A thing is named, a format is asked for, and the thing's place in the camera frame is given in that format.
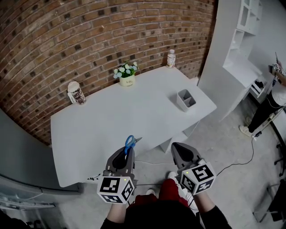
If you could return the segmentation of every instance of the concrete floor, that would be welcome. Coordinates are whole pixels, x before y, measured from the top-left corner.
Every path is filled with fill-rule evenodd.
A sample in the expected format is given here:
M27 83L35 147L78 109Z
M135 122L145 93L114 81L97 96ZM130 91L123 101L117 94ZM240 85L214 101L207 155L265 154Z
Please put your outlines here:
M252 117L255 106L247 98L222 122L213 122L211 115L204 118L185 143L195 147L206 161L210 161L218 173L232 163L245 163L252 155L250 138L240 133L238 125L244 123L246 115ZM280 165L274 166L279 152L278 140L269 126L257 141L253 141L254 158L247 165L235 165L224 170L208 191L212 200L225 214L234 229L279 229L282 223L273 222L267 216L257 223L252 215L254 208L265 195L266 186L279 183ZM172 163L172 155L160 148L136 157L138 161ZM177 170L175 165L150 165L136 162L135 177L138 184L162 183L166 174ZM136 195L145 194L148 188L159 190L160 186L137 186ZM109 204L96 194L96 185L84 184L84 193L76 199L59 204L54 209L42 209L38 213L51 228L99 229L105 219Z

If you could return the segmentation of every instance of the blue scissors handle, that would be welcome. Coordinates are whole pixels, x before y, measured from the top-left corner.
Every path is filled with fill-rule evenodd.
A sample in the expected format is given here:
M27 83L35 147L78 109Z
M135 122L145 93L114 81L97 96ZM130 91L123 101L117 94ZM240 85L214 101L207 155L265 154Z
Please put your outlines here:
M133 135L130 135L125 142L124 153L127 154L127 150L131 147L134 147L135 143L136 143L136 139L134 138Z

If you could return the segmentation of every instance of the red pants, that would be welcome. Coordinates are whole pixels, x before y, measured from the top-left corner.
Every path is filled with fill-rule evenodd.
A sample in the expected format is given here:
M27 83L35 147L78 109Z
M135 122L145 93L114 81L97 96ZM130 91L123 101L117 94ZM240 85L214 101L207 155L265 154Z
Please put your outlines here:
M173 179L167 179L164 181L159 193L159 200L176 200L186 207L189 207L188 201L179 196L178 186ZM138 195L136 196L135 203L131 204L129 208L137 205L150 204L156 201L158 201L158 199L153 194Z

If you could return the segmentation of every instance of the brick wall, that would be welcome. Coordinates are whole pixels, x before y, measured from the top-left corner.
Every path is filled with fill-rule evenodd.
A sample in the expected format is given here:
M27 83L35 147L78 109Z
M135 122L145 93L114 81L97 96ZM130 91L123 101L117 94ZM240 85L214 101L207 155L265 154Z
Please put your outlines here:
M166 64L169 49L187 77L210 44L214 0L9 0L0 2L0 108L51 143L50 117L70 105L67 85L86 96L117 83L113 69Z

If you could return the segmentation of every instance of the black shirt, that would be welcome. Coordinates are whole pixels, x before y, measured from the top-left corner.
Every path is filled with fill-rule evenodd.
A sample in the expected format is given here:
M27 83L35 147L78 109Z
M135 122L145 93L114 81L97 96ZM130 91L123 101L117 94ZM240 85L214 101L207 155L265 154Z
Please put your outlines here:
M218 207L201 214L206 229L231 229ZM182 228L202 229L192 210L178 201L164 200L128 208L123 224L105 219L101 229L119 228Z

